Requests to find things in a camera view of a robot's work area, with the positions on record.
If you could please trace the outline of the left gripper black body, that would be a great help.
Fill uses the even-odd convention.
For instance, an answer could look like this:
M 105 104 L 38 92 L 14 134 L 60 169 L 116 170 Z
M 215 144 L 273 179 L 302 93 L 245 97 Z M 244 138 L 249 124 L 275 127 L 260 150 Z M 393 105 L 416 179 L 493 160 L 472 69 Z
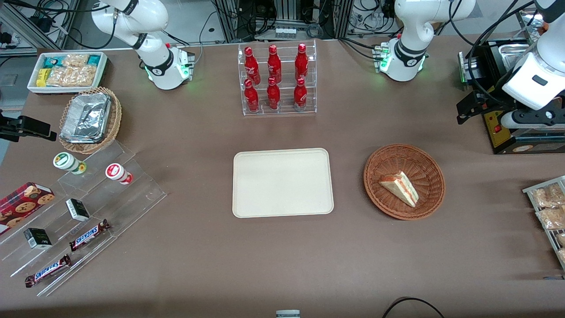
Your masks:
M 515 99 L 502 90 L 502 84 L 492 85 L 486 92 L 485 111 L 514 111 L 517 109 Z

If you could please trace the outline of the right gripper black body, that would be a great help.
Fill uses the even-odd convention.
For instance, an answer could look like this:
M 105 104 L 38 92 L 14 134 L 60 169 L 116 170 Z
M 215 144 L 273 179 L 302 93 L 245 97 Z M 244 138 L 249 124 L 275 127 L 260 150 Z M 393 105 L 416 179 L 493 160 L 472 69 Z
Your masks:
M 16 128 L 19 117 L 6 117 L 0 110 L 0 138 L 5 141 L 19 142 L 20 135 Z

